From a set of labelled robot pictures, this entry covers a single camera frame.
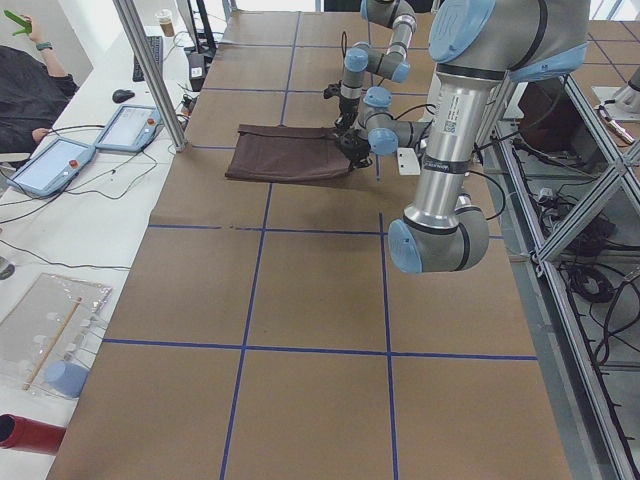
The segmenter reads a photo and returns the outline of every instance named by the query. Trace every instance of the folded brown fabric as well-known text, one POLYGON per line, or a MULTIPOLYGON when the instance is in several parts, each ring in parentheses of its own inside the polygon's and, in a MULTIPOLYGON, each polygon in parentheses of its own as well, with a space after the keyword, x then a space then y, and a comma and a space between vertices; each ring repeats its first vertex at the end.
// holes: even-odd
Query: folded brown fabric
POLYGON ((332 128, 240 125, 240 138, 225 175, 238 180, 306 182, 341 177, 349 160, 332 128))

